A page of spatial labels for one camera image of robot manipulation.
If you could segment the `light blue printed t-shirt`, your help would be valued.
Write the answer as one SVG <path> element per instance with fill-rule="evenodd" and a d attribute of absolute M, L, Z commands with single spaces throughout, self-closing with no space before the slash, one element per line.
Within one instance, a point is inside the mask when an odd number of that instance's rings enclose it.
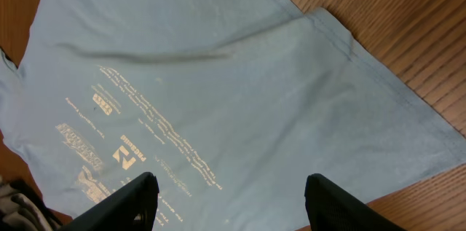
<path fill-rule="evenodd" d="M 4 143 L 76 217 L 143 172 L 158 230 L 297 230 L 321 173 L 369 202 L 465 138 L 327 10 L 290 0 L 41 0 L 1 59 Z"/>

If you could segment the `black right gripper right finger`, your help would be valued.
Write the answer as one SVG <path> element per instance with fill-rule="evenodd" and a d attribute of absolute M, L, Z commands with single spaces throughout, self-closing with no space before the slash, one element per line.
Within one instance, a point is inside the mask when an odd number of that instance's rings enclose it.
<path fill-rule="evenodd" d="M 319 173 L 307 177 L 304 196 L 312 231 L 403 231 Z"/>

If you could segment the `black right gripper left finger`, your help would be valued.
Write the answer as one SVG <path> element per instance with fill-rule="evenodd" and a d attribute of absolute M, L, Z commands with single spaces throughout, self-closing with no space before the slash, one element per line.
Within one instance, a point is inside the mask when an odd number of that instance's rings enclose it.
<path fill-rule="evenodd" d="M 157 177 L 142 173 L 60 231 L 151 231 L 158 207 Z"/>

